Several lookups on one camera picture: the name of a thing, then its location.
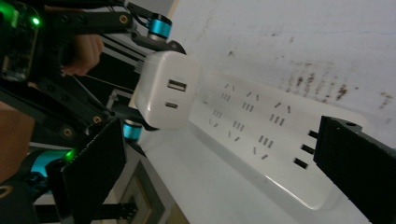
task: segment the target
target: usb-c port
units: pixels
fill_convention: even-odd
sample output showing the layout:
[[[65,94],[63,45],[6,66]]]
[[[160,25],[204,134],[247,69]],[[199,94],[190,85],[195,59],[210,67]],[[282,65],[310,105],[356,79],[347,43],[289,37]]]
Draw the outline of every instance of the usb-c port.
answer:
[[[168,88],[171,88],[171,89],[174,89],[177,91],[186,91],[187,84],[169,79]]]
[[[177,105],[172,104],[172,103],[166,103],[165,105],[168,106],[168,107],[172,107],[172,108],[174,108],[174,109],[177,108]]]

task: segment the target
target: dark stain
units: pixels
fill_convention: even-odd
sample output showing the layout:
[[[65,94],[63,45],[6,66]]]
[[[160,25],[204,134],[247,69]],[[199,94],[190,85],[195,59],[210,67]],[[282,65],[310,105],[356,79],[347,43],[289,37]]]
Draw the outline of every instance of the dark stain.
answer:
[[[297,86],[299,87],[303,81],[304,79],[302,77],[298,77]]]
[[[296,65],[309,67],[312,65],[312,63],[296,63]]]
[[[311,73],[309,75],[309,78],[305,82],[305,88],[304,88],[305,94],[304,94],[304,97],[306,97],[308,95],[308,93],[311,91],[311,83],[314,80],[315,80],[315,73]]]
[[[322,80],[321,82],[319,82],[317,88],[315,89],[315,95],[318,95],[318,94],[320,93],[320,91],[321,91],[321,89],[323,88],[323,85],[324,85],[325,83],[326,83],[326,82],[325,82],[324,80]]]
[[[379,107],[380,109],[385,108],[386,105],[389,105],[392,103],[393,100],[393,96],[391,96],[390,94],[388,94],[387,92],[381,92],[381,95],[383,97],[385,97],[384,103],[382,103],[382,105]]]
[[[293,84],[293,81],[294,81],[294,77],[290,76],[290,78],[289,78],[289,86],[288,86],[288,89],[286,90],[286,92],[290,92],[291,85]]]
[[[278,89],[283,89],[283,84],[285,84],[285,78],[282,77],[282,81],[280,82]]]
[[[330,83],[330,87],[329,89],[327,89],[327,95],[330,95],[330,97],[332,97],[332,90],[335,87],[335,82]]]
[[[338,95],[337,95],[336,101],[341,100],[345,94],[347,94],[347,85],[343,84],[341,86],[340,90],[338,90]]]

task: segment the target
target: black metal frame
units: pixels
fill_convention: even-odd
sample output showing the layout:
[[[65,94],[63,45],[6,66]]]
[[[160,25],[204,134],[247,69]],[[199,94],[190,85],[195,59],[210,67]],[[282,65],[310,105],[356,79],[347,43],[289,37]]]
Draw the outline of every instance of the black metal frame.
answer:
[[[314,161],[374,224],[396,223],[396,150],[355,123],[322,117]]]
[[[123,6],[123,1],[118,0],[20,2],[35,7],[38,11],[42,11],[44,5],[82,8]],[[134,18],[138,16],[149,19],[153,15],[131,3],[127,8],[132,10]],[[35,37],[31,74],[24,82],[0,78],[0,101],[26,113],[44,128],[73,142],[76,146],[73,149],[75,156],[71,161],[62,158],[51,162],[46,167],[48,185],[47,180],[44,179],[43,182],[40,177],[40,188],[36,188],[35,182],[26,181],[29,176],[34,176],[25,168],[2,183],[0,187],[15,186],[24,196],[21,197],[14,190],[6,200],[0,200],[0,220],[2,223],[15,222],[14,217],[18,214],[13,214],[15,209],[12,204],[23,203],[23,211],[29,216],[21,219],[21,222],[37,223],[37,216],[30,204],[47,187],[52,191],[56,202],[57,218],[55,219],[54,206],[39,205],[35,208],[38,220],[78,224],[89,223],[95,218],[131,218],[136,212],[132,203],[128,204],[129,210],[124,210],[125,206],[120,204],[102,206],[126,162],[120,119],[139,122],[149,131],[156,129],[150,127],[136,109],[125,106],[110,111],[74,77],[63,77],[60,67],[70,59],[72,52],[69,52],[69,44],[75,34],[130,33],[137,45],[147,49],[173,50],[184,54],[185,50],[176,41],[166,43],[142,36],[135,29],[133,17],[126,12],[40,12],[39,15],[42,28]],[[34,82],[36,89],[28,87],[28,81]],[[30,195],[32,192],[27,193],[29,190],[35,192],[33,199]],[[105,213],[98,216],[99,209]]]

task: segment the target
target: black cable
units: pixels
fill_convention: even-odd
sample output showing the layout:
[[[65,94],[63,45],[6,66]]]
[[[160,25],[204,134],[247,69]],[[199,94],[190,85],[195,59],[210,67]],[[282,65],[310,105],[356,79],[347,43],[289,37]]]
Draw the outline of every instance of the black cable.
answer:
[[[139,17],[137,16],[136,12],[134,11],[134,8],[132,6],[128,6],[127,7],[129,9],[129,11],[131,12],[132,16],[134,17],[134,19],[139,22],[140,25],[147,27],[147,24],[142,22]]]
[[[50,7],[81,7],[81,8],[97,8],[97,7],[124,7],[123,0],[42,0],[44,5]]]
[[[116,10],[114,10],[114,7],[107,7],[107,9],[110,11],[110,12],[115,12]]]

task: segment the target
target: electrical outlet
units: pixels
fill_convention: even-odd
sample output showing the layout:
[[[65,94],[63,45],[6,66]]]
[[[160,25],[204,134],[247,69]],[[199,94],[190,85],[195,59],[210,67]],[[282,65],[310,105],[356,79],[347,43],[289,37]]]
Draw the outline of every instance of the electrical outlet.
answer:
[[[367,126],[358,114],[223,74],[206,77],[192,111],[191,122],[227,153],[314,210],[340,193],[313,161],[321,116]]]

